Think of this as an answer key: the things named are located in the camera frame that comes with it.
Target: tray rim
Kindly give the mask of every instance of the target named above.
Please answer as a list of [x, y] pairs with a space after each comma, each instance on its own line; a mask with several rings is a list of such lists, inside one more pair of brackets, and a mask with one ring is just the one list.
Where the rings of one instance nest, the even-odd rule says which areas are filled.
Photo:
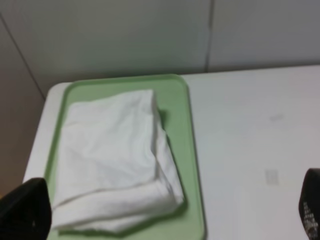
[[67, 108], [67, 98], [70, 92], [76, 88], [83, 85], [98, 85], [98, 84], [112, 84], [114, 82], [148, 82], [153, 80], [166, 80], [170, 79], [171, 81], [177, 81], [182, 87], [184, 91], [184, 102], [185, 102], [185, 109], [187, 114], [187, 125], [188, 125], [188, 142], [192, 146], [190, 148], [190, 154], [193, 158], [192, 161], [192, 171], [195, 181], [195, 190], [197, 192], [196, 194], [196, 201], [197, 205], [199, 206], [198, 211], [198, 218], [199, 218], [199, 226], [201, 231], [200, 240], [205, 239], [206, 235], [206, 228], [205, 228], [205, 214], [204, 214], [204, 206], [203, 206], [203, 197], [202, 197], [202, 191], [200, 186], [200, 178], [199, 178], [199, 168], [198, 168], [198, 161], [197, 161], [197, 155], [196, 155], [196, 145], [194, 140], [194, 130], [193, 130], [193, 122], [192, 122], [192, 112], [191, 112], [191, 104], [190, 104], [190, 94], [189, 94], [189, 88], [185, 80], [177, 74], [156, 74], [156, 75], [143, 75], [143, 76], [125, 76], [125, 77], [111, 77], [111, 78], [94, 78], [94, 79], [83, 79], [83, 80], [77, 80], [72, 82], [69, 86], [66, 87], [66, 89], [63, 92], [62, 100], [60, 103], [59, 111], [58, 111], [58, 117], [55, 123], [54, 127], [54, 134], [52, 137], [49, 155], [47, 158], [47, 163], [45, 165], [45, 172], [44, 172], [44, 179], [48, 181], [48, 177], [51, 174], [52, 164], [54, 162], [54, 155], [55, 151], [58, 146], [59, 138], [60, 138], [60, 129], [63, 123], [63, 116], [64, 112]]

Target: white wall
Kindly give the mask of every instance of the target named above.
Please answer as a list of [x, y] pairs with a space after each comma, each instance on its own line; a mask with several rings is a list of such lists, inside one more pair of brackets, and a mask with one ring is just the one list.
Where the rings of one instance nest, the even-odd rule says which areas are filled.
[[210, 0], [0, 0], [42, 91], [111, 76], [201, 73]]
[[0, 19], [0, 196], [22, 183], [43, 103]]
[[210, 71], [320, 64], [320, 1], [214, 0]]

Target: white towel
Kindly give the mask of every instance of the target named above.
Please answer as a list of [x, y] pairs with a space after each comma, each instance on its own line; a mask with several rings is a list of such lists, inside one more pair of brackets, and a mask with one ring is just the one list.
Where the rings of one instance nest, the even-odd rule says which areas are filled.
[[152, 90], [73, 103], [61, 129], [52, 229], [118, 233], [184, 201]]

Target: table surface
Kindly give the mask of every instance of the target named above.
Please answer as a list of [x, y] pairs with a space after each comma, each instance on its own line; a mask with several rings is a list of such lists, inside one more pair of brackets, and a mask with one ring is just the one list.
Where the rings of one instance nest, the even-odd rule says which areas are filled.
[[[304, 175], [320, 168], [320, 66], [182, 76], [207, 240], [307, 240]], [[24, 181], [42, 177], [65, 88], [48, 93]]]

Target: plastic tray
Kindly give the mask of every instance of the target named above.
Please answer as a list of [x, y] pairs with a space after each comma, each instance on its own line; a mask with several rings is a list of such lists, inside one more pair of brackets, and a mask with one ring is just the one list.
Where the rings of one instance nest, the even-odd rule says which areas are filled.
[[173, 74], [77, 81], [64, 93], [52, 141], [45, 178], [50, 200], [55, 193], [57, 146], [60, 129], [70, 104], [110, 97], [119, 93], [153, 89], [156, 93], [162, 126], [179, 172], [186, 202], [174, 214], [160, 217], [120, 235], [106, 232], [51, 231], [48, 240], [201, 240], [205, 228], [194, 150], [188, 87]]

